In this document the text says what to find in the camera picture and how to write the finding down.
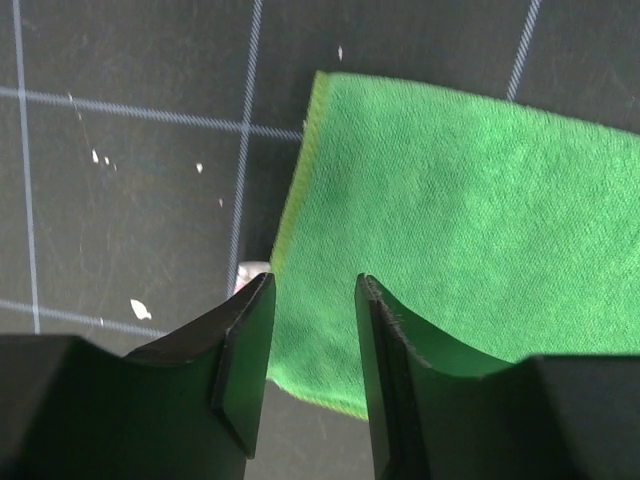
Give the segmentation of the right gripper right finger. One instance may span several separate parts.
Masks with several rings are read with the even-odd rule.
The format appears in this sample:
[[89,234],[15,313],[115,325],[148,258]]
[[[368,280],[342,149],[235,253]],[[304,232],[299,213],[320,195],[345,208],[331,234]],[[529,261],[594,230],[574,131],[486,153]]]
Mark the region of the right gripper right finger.
[[355,305],[379,479],[635,479],[639,359],[501,361],[360,275]]

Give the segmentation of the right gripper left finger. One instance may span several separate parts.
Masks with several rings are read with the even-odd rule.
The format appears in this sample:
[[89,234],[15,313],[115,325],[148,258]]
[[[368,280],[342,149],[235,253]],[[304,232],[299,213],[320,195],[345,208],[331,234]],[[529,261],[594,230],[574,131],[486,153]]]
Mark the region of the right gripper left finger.
[[5,479],[240,479],[255,455],[275,278],[126,356],[78,336],[1,339]]

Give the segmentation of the green towel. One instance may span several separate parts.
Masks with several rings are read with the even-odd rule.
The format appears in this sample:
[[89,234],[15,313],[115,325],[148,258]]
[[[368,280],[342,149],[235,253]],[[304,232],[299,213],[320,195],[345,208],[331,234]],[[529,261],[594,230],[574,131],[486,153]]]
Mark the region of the green towel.
[[268,378],[367,415],[360,274],[506,361],[639,350],[639,138],[406,80],[317,73],[270,260]]

